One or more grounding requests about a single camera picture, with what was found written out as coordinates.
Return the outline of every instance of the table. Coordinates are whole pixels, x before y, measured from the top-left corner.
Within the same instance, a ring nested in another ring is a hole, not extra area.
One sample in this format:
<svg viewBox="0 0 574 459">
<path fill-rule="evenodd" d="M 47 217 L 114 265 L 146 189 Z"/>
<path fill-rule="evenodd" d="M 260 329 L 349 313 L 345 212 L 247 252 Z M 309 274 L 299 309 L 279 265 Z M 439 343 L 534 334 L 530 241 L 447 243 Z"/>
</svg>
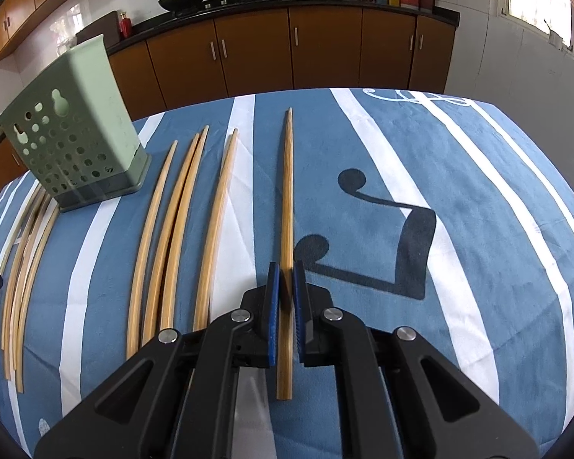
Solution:
<svg viewBox="0 0 574 459">
<path fill-rule="evenodd" d="M 219 100 L 134 123 L 153 157 L 141 190 L 62 214 L 52 230 L 26 326 L 25 393 L 4 379 L 0 351 L 0 418 L 26 451 L 125 360 L 136 252 L 173 140 L 179 144 L 159 223 L 190 140 L 210 126 L 185 230 L 175 327 L 191 330 L 210 204 L 234 127 L 239 145 L 211 317 L 265 283 L 268 264 L 279 259 L 289 107 L 295 257 L 308 281 L 369 326 L 414 327 L 542 452 L 552 445 L 574 414 L 574 193 L 491 105 L 323 89 Z M 2 191 L 0 250 L 35 184 L 28 173 Z M 427 263 L 417 260 L 426 254 Z M 272 370 L 241 373 L 233 457 L 338 457 L 332 369 L 296 364 L 291 402 L 277 402 L 274 386 Z"/>
</svg>

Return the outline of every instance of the red bottle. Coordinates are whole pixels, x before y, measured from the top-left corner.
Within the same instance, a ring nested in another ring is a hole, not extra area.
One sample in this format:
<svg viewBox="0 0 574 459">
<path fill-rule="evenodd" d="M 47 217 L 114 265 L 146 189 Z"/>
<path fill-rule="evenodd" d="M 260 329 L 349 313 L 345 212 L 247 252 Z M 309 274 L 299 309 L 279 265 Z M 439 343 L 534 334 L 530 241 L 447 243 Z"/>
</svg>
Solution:
<svg viewBox="0 0 574 459">
<path fill-rule="evenodd" d="M 121 21 L 119 22 L 119 29 L 124 38 L 132 36 L 132 21 L 126 15 L 126 12 L 121 12 Z"/>
</svg>

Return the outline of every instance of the metal screw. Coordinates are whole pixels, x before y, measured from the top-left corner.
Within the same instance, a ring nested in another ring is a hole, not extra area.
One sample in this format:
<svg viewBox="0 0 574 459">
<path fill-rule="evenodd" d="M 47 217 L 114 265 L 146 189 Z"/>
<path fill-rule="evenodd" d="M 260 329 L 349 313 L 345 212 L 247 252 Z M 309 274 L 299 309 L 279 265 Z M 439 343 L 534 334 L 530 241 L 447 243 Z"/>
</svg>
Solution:
<svg viewBox="0 0 574 459">
<path fill-rule="evenodd" d="M 342 311 L 335 307 L 330 307 L 329 309 L 325 309 L 325 311 L 323 311 L 323 317 L 328 321 L 339 321 L 342 319 Z"/>
<path fill-rule="evenodd" d="M 251 319 L 251 313 L 246 309 L 236 309 L 231 317 L 234 322 L 246 322 Z"/>
<path fill-rule="evenodd" d="M 160 331 L 160 334 L 157 335 L 157 338 L 160 340 L 160 342 L 162 343 L 173 343 L 176 342 L 176 339 L 179 337 L 179 335 L 176 333 L 175 330 L 173 329 L 166 329 L 166 330 L 162 330 Z"/>
<path fill-rule="evenodd" d="M 405 342 L 411 342 L 417 338 L 417 332 L 408 326 L 398 328 L 397 335 L 400 340 L 404 340 Z"/>
</svg>

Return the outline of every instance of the perforated basket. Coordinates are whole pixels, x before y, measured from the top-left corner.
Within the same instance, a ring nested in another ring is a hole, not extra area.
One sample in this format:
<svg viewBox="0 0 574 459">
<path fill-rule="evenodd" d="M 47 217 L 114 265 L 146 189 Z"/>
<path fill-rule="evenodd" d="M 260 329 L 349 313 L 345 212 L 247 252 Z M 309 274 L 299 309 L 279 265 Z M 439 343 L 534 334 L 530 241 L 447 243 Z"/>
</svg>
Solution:
<svg viewBox="0 0 574 459">
<path fill-rule="evenodd" d="M 104 50 L 90 39 L 55 60 L 0 115 L 19 156 L 62 211 L 138 190 L 150 157 Z"/>
</svg>

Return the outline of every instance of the curved bamboo strip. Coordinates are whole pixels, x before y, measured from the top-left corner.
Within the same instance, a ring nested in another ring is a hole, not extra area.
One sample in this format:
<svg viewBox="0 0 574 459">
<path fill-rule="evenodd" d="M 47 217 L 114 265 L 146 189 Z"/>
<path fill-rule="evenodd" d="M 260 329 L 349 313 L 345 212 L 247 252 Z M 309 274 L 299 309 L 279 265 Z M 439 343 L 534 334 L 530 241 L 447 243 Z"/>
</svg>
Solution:
<svg viewBox="0 0 574 459">
<path fill-rule="evenodd" d="M 236 142 L 238 141 L 238 129 L 232 132 L 228 151 L 223 161 L 215 199 L 210 212 L 209 228 L 206 232 L 204 252 L 202 253 L 202 265 L 200 266 L 200 279 L 197 283 L 196 310 L 193 315 L 193 330 L 198 331 L 206 328 L 209 319 L 210 286 L 215 273 L 215 263 L 217 261 L 217 242 L 219 240 L 219 229 L 223 219 L 225 208 L 225 197 L 228 193 L 228 184 L 234 166 L 236 156 Z"/>
<path fill-rule="evenodd" d="M 11 319 L 9 325 L 6 327 L 6 337 L 5 337 L 5 366 L 11 367 L 17 370 L 15 354 L 13 353 L 13 340 L 17 340 L 18 329 L 19 329 L 19 318 L 21 310 L 21 299 L 23 297 L 23 292 L 26 287 L 26 281 L 28 280 L 28 271 L 30 270 L 30 260 L 32 258 L 32 251 L 34 251 L 34 245 L 37 241 L 38 231 L 40 230 L 40 225 L 43 222 L 43 217 L 47 212 L 49 203 L 51 202 L 51 195 L 47 194 L 44 197 L 43 203 L 36 217 L 36 222 L 28 238 L 28 243 L 26 244 L 26 249 L 23 254 L 23 260 L 21 262 L 21 269 L 19 277 L 17 279 L 17 284 L 15 285 L 15 297 L 13 298 L 13 305 L 11 307 Z"/>
<path fill-rule="evenodd" d="M 24 251 L 26 249 L 26 245 L 28 244 L 28 238 L 30 236 L 30 231 L 32 230 L 32 226 L 35 223 L 35 219 L 38 215 L 38 207 L 43 202 L 44 198 L 44 191 L 41 193 L 38 191 L 35 193 L 35 197 L 30 199 L 32 204 L 32 209 L 28 214 L 28 220 L 26 221 L 26 225 L 24 227 L 23 232 L 21 233 L 21 240 L 20 244 L 17 247 L 17 251 L 15 252 L 15 257 L 13 258 L 13 262 L 11 263 L 11 270 L 8 274 L 8 283 L 7 283 L 7 291 L 4 296 L 4 306 L 2 307 L 2 326 L 0 327 L 0 349 L 4 350 L 5 345 L 5 337 L 6 337 L 6 324 L 10 319 L 11 308 L 13 305 L 13 295 L 15 293 L 15 288 L 17 285 L 17 278 L 19 275 L 20 267 L 21 267 L 21 260 L 24 256 Z"/>
<path fill-rule="evenodd" d="M 191 194 L 193 193 L 193 186 L 196 184 L 197 169 L 202 160 L 202 151 L 204 150 L 208 130 L 208 126 L 204 127 L 200 135 L 200 140 L 197 143 L 196 152 L 193 154 L 191 161 L 191 168 L 185 179 L 181 202 L 179 202 L 179 211 L 176 214 L 176 221 L 174 222 L 174 231 L 172 240 L 170 241 L 170 251 L 166 265 L 164 290 L 161 298 L 160 330 L 172 328 L 174 324 L 174 303 L 176 300 L 176 282 L 179 276 L 179 262 L 181 261 L 181 247 L 183 245 L 185 225 L 187 224 Z"/>
<path fill-rule="evenodd" d="M 286 291 L 279 309 L 277 400 L 291 400 L 293 382 L 293 110 L 287 112 L 283 152 L 283 218 L 281 222 L 281 274 Z"/>
<path fill-rule="evenodd" d="M 166 255 L 168 253 L 168 243 L 172 236 L 174 227 L 174 219 L 176 218 L 176 211 L 179 208 L 179 201 L 183 193 L 183 186 L 185 179 L 191 165 L 193 153 L 196 150 L 197 141 L 200 135 L 196 133 L 193 137 L 187 154 L 183 160 L 179 177 L 174 185 L 172 195 L 170 196 L 170 203 L 164 217 L 164 223 L 161 227 L 160 239 L 157 242 L 157 249 L 155 250 L 155 258 L 153 260 L 153 269 L 151 270 L 151 279 L 148 283 L 147 293 L 147 306 L 144 313 L 144 322 L 142 325 L 142 340 L 140 346 L 145 345 L 155 335 L 155 327 L 157 325 L 157 310 L 160 303 L 161 281 L 164 276 L 164 266 L 166 264 Z"/>
<path fill-rule="evenodd" d="M 31 199 L 29 199 L 28 203 L 26 204 L 26 208 L 21 213 L 19 220 L 15 223 L 15 228 L 14 228 L 15 232 L 10 236 L 10 240 L 8 242 L 8 247 L 7 247 L 8 252 L 4 254 L 4 257 L 2 258 L 2 262 L 0 263 L 0 276 L 2 276 L 4 274 L 4 269 L 6 269 L 8 257 L 11 254 L 11 250 L 13 249 L 13 244 L 15 243 L 15 240 L 17 239 L 17 235 L 19 234 L 19 230 L 21 228 L 21 225 L 23 224 L 23 221 L 26 218 L 26 216 L 29 214 L 29 211 L 32 208 L 32 205 L 34 205 L 34 202 L 36 201 L 36 197 L 38 196 L 38 193 L 41 190 L 43 190 L 43 187 L 40 186 L 39 184 L 37 184 L 36 189 L 34 190 L 34 193 L 32 193 Z"/>
<path fill-rule="evenodd" d="M 30 305 L 30 297 L 32 295 L 32 287 L 34 286 L 34 280 L 36 278 L 36 272 L 38 270 L 38 264 L 40 264 L 40 259 L 43 256 L 44 247 L 49 239 L 49 234 L 55 220 L 59 215 L 59 207 L 56 205 L 49 217 L 47 225 L 44 227 L 43 233 L 40 236 L 40 242 L 38 242 L 38 247 L 34 251 L 34 258 L 32 259 L 32 265 L 30 266 L 30 271 L 28 273 L 28 280 L 26 281 L 26 287 L 23 292 L 23 298 L 21 299 L 21 311 L 20 318 L 17 329 L 17 345 L 14 347 L 15 350 L 15 383 L 17 391 L 21 394 L 23 393 L 23 340 L 24 334 L 26 332 L 26 318 L 28 317 L 28 306 Z"/>
<path fill-rule="evenodd" d="M 144 273 L 147 269 L 148 249 L 151 245 L 151 236 L 157 219 L 157 211 L 160 208 L 161 196 L 164 193 L 166 178 L 170 170 L 170 164 L 174 157 L 177 141 L 173 141 L 170 150 L 164 160 L 159 177 L 155 184 L 151 203 L 148 206 L 147 218 L 142 228 L 142 236 L 138 245 L 138 255 L 136 256 L 136 265 L 134 267 L 134 277 L 132 279 L 132 292 L 130 294 L 130 311 L 128 313 L 128 331 L 126 338 L 126 357 L 130 358 L 138 351 L 138 342 L 140 337 L 140 306 L 142 303 L 142 286 L 144 284 Z"/>
</svg>

